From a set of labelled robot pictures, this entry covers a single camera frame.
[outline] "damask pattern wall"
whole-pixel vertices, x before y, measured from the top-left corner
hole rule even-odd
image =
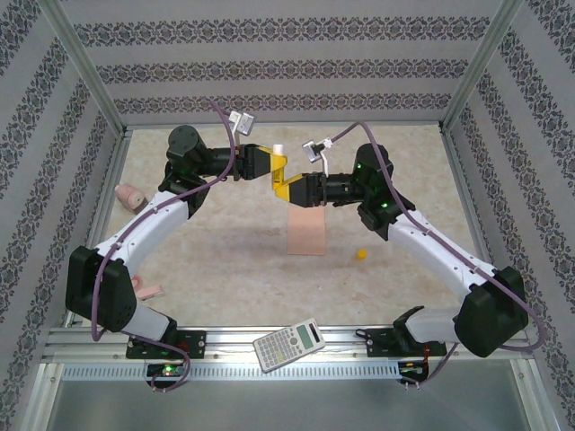
[[[571,2],[525,2],[452,133],[491,258],[521,271],[544,320],[535,354],[564,429],[575,429],[574,20]]]
[[[0,2],[0,429],[19,429],[116,137],[34,2]]]
[[[500,0],[62,3],[129,124],[439,120]]]

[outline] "yellow ball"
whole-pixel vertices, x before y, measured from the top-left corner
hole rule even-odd
[[[367,250],[366,249],[359,249],[356,253],[357,260],[363,260],[367,257]]]

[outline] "purple cable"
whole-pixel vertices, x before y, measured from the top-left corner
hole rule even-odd
[[[539,318],[539,316],[537,316],[535,314],[535,312],[529,307],[529,305],[527,305],[525,303],[525,301],[523,301],[521,298],[519,298],[519,296],[515,295],[513,292],[511,292],[508,288],[506,288],[502,283],[500,283],[499,281],[497,281],[495,278],[493,278],[490,274],[487,274],[485,271],[483,271],[481,268],[477,268],[470,260],[468,260],[465,256],[463,256],[459,251],[457,251],[456,249],[454,249],[451,245],[449,245],[449,243],[447,243],[445,240],[443,240],[443,238],[441,238],[440,236],[438,236],[437,234],[435,234],[433,231],[428,230],[425,226],[423,226],[423,224],[421,224],[420,222],[418,222],[415,218],[413,218],[413,216],[409,213],[409,211],[407,210],[407,208],[405,207],[405,205],[403,204],[402,200],[400,199],[397,190],[395,190],[394,187],[394,183],[392,182],[391,177],[389,176],[389,172],[387,171],[387,169],[385,168],[385,161],[384,161],[384,157],[381,155],[381,152],[379,151],[379,148],[377,147],[377,142],[376,142],[376,138],[374,137],[373,133],[371,133],[371,130],[369,129],[369,127],[367,126],[367,124],[364,121],[357,121],[355,123],[353,123],[351,126],[349,126],[348,128],[346,128],[345,130],[343,130],[341,133],[339,133],[335,138],[332,139],[332,142],[337,141],[338,139],[341,139],[342,137],[344,137],[345,135],[347,135],[351,130],[353,130],[355,127],[357,126],[361,126],[363,127],[364,131],[366,132],[367,137],[369,138],[369,142],[371,143],[371,145],[374,147],[374,152],[376,154],[377,157],[377,161],[379,162],[379,167],[381,168],[381,172],[384,174],[384,178],[385,178],[385,183],[387,184],[387,187],[389,188],[389,190],[392,193],[392,196],[394,197],[394,201],[397,204],[397,206],[402,210],[402,213],[405,214],[405,216],[407,217],[407,219],[412,222],[413,224],[415,224],[415,226],[420,229],[422,232],[427,233],[427,235],[429,235],[431,238],[433,238],[435,241],[439,242],[447,251],[449,251],[451,254],[453,254],[456,258],[458,258],[464,265],[466,265],[469,269],[471,269],[472,271],[475,271],[477,274],[479,274],[480,276],[482,276],[483,278],[485,278],[486,280],[489,280],[491,283],[493,283],[499,290],[501,290],[505,295],[509,296],[513,301],[515,301],[523,310],[525,310],[525,312],[531,316],[531,318],[533,319],[533,321],[535,322],[535,325],[537,326],[537,332],[539,335],[539,339],[534,343],[531,344],[529,346],[523,346],[523,347],[515,347],[515,346],[501,346],[500,348],[503,348],[505,350],[510,350],[510,351],[514,351],[514,352],[532,352],[533,350],[535,350],[536,348],[541,347],[544,343],[545,343],[545,339],[547,338],[547,331],[545,330],[544,327],[544,323],[543,321]]]
[[[217,182],[219,182],[223,178],[225,178],[226,175],[232,170],[232,167],[234,166],[234,161],[235,161],[234,134],[232,133],[232,129],[230,128],[230,126],[227,122],[227,118],[226,118],[224,112],[219,108],[219,106],[217,106],[217,104],[214,101],[209,101],[209,103],[212,106],[212,108],[217,112],[217,115],[219,115],[220,119],[224,123],[224,127],[226,128],[227,137],[230,141],[230,160],[227,163],[226,168],[222,171],[222,173],[220,173],[214,180],[212,180],[206,184],[203,184],[203,185],[201,185],[195,189],[188,190],[184,193],[181,193],[178,196],[174,196],[173,198],[170,198],[170,199],[166,200],[165,202],[161,203],[157,207],[148,210],[146,213],[144,213],[142,216],[140,216],[138,218],[138,220],[136,220],[136,222],[134,222],[131,226],[129,226],[126,229],[126,231],[124,231],[124,233],[118,238],[118,240],[110,246],[110,250],[106,253],[106,255],[104,256],[104,259],[102,260],[102,263],[100,264],[100,267],[98,268],[98,272],[96,274],[96,281],[95,281],[94,287],[93,287],[92,339],[94,341],[100,341],[100,339],[102,338],[102,335],[105,332],[105,330],[101,330],[100,332],[98,332],[98,326],[97,326],[98,325],[98,323],[97,323],[98,305],[100,303],[100,285],[102,282],[102,276],[103,276],[104,270],[106,269],[106,265],[108,265],[108,262],[110,261],[111,257],[113,256],[113,254],[117,250],[119,250],[120,244],[122,244],[124,242],[124,240],[128,237],[128,235],[130,235],[130,233],[133,232],[134,229],[136,229],[136,227],[139,226],[150,215],[155,214],[158,210],[171,205],[172,203],[174,203],[177,200],[181,200],[181,199],[186,198],[188,196],[191,196],[195,193],[199,193],[202,190],[209,189],[214,184],[216,184]],[[188,377],[188,373],[190,372],[190,368],[191,368],[190,357],[186,354],[186,352],[184,352],[183,350],[181,350],[177,347],[173,347],[173,346],[169,346],[169,345],[164,344],[164,343],[160,343],[159,341],[153,341],[151,339],[146,339],[144,337],[139,337],[139,336],[134,336],[134,337],[136,337],[137,339],[141,339],[147,343],[154,344],[158,347],[169,348],[170,350],[173,350],[174,352],[177,352],[183,356],[185,364],[190,365],[190,366],[186,366],[185,373],[182,375],[181,379],[178,382],[176,382],[174,385],[170,386],[169,388],[164,389],[163,392],[171,391],[172,389],[175,389],[176,387],[181,386],[183,384],[183,382],[186,380],[186,378]],[[155,390],[154,381],[155,381],[155,378],[152,379],[152,389]]]

